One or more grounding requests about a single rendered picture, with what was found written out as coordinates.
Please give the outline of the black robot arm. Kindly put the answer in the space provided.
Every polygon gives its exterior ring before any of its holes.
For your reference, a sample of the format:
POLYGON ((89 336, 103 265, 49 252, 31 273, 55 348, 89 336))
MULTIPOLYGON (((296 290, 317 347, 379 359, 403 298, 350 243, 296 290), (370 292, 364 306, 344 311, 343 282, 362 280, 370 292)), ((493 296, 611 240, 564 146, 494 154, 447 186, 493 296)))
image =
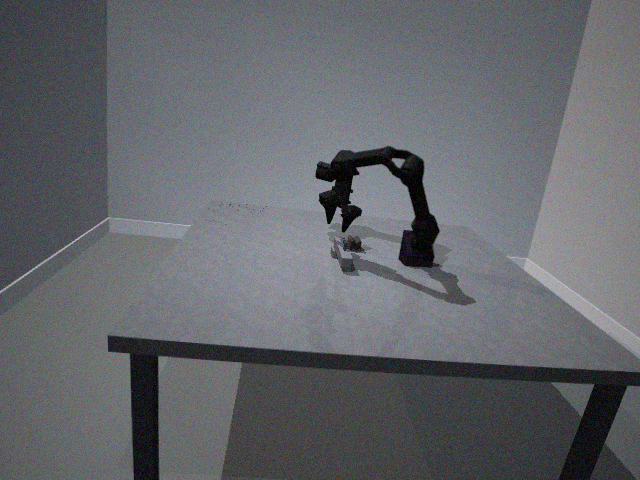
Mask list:
MULTIPOLYGON (((336 180, 335 184, 338 186, 351 187, 353 175, 360 174, 357 167, 378 164, 387 166, 391 173, 400 178, 402 183, 408 187, 416 216, 411 224, 413 233, 415 233, 414 237, 410 237, 411 248, 415 254, 429 254, 439 229, 428 206, 422 179, 424 171, 422 158, 409 150, 396 149, 392 146, 360 152, 340 150, 331 164, 318 162, 315 176, 317 179, 328 182, 336 180), (405 159, 405 162, 399 168, 392 158, 402 158, 405 159)), ((320 193, 319 199, 320 203, 325 206, 337 202, 341 204, 342 195, 334 190, 329 190, 320 193)))

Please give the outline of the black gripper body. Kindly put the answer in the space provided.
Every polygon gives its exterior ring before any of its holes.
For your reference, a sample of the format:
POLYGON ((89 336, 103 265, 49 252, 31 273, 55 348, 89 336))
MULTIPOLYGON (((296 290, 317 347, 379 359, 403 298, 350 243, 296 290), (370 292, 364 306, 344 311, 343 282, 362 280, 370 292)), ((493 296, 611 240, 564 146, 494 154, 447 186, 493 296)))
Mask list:
POLYGON ((330 204, 330 205, 335 205, 335 206, 341 208, 342 209, 341 210, 342 214, 344 214, 346 216, 361 216, 361 213, 362 213, 361 208, 359 208, 359 207, 357 207, 355 205, 348 205, 348 204, 351 204, 351 201, 349 201, 350 193, 353 193, 353 190, 351 189, 351 187, 342 187, 342 186, 338 186, 338 185, 335 184, 334 187, 332 186, 332 190, 341 193, 342 202, 341 202, 341 204, 338 204, 338 202, 337 202, 337 203, 330 204))

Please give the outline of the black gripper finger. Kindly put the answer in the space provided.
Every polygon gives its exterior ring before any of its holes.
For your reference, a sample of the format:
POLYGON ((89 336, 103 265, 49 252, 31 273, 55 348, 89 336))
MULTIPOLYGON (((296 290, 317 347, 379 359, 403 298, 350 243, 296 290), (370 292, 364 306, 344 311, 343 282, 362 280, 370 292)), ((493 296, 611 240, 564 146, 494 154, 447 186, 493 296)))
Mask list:
POLYGON ((330 224, 333 216, 335 214, 336 208, 337 206, 335 205, 328 205, 325 206, 324 204, 321 203, 321 205, 325 208, 325 212, 326 212, 326 218, 327 218, 327 224, 330 224))
POLYGON ((350 226, 350 224, 355 220, 355 218, 358 218, 358 216, 346 216, 344 214, 341 214, 343 221, 342 221, 342 232, 345 232, 347 230, 347 228, 350 226))

